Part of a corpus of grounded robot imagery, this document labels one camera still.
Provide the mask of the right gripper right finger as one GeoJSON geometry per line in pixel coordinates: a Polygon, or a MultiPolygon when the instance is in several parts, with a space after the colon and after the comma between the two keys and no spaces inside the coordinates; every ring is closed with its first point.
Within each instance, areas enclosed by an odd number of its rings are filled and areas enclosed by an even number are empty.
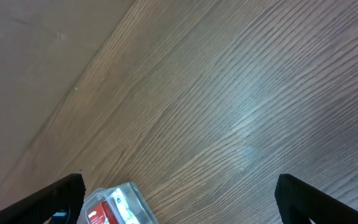
{"type": "Polygon", "coordinates": [[[358,211],[290,174],[281,174],[275,199],[284,224],[358,223],[358,211]]]}

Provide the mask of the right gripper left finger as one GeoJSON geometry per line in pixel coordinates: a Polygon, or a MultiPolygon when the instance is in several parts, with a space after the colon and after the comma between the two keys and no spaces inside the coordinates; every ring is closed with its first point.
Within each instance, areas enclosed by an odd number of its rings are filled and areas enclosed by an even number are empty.
{"type": "Polygon", "coordinates": [[[0,224],[78,221],[86,187],[80,173],[70,174],[0,211],[0,224]]]}

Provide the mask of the red medicine box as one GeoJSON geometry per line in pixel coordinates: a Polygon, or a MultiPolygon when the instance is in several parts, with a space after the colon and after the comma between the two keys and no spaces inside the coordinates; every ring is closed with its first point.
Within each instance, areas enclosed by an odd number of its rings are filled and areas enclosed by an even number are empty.
{"type": "Polygon", "coordinates": [[[90,209],[87,213],[90,224],[118,224],[111,207],[103,201],[90,209]]]}

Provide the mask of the clear plastic container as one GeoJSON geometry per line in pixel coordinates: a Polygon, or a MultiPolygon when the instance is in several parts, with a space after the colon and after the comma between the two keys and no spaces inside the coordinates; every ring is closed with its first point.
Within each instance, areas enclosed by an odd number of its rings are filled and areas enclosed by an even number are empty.
{"type": "Polygon", "coordinates": [[[154,213],[133,182],[104,189],[99,188],[84,199],[78,224],[90,224],[87,213],[97,204],[107,201],[118,224],[158,224],[154,213]]]}

